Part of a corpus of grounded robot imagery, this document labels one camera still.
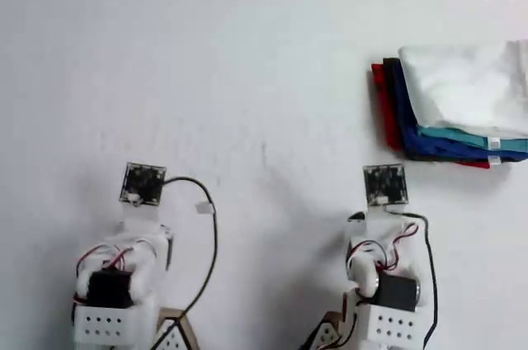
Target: folded cloth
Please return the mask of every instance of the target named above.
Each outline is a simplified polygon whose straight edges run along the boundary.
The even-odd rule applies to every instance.
[[[389,87],[387,79],[385,78],[384,66],[382,64],[372,64],[371,68],[383,115],[385,140],[390,148],[394,150],[402,150],[401,135],[398,128],[398,122],[396,121],[396,114],[394,112],[396,105],[394,99],[394,82],[391,81],[391,87]],[[490,168],[488,160],[438,158],[437,156],[419,156],[416,154],[408,154],[408,158],[420,161],[450,161],[464,166]]]
[[[464,142],[467,145],[475,146],[481,149],[491,149],[488,138],[480,135],[473,135],[457,129],[441,129],[438,127],[422,127],[418,126],[418,134],[427,135],[429,137],[447,138],[449,140]],[[497,138],[492,140],[498,144],[498,147],[493,149],[512,150],[514,152],[528,152],[528,140],[501,140]]]
[[[392,75],[394,95],[396,96],[396,115],[402,135],[402,145],[408,154],[437,156],[461,159],[488,159],[489,156],[511,158],[515,161],[528,158],[528,154],[506,150],[486,150],[469,146],[465,143],[420,135],[417,131],[417,120],[409,101],[409,95],[399,59],[384,59],[386,73]]]
[[[419,125],[528,138],[528,40],[399,50]]]

